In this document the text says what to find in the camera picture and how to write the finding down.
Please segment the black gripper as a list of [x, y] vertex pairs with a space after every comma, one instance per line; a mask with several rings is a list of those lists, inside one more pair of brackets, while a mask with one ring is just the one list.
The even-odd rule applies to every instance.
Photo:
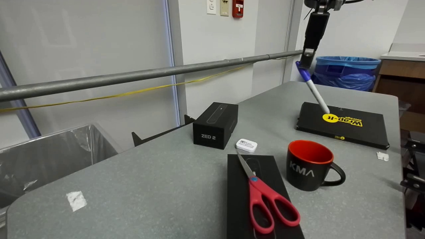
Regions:
[[306, 30], [303, 54], [301, 64], [309, 69], [313, 64], [321, 40], [325, 36], [330, 19], [330, 10], [339, 11], [345, 4], [353, 4], [355, 0], [303, 0], [305, 6], [314, 10]]

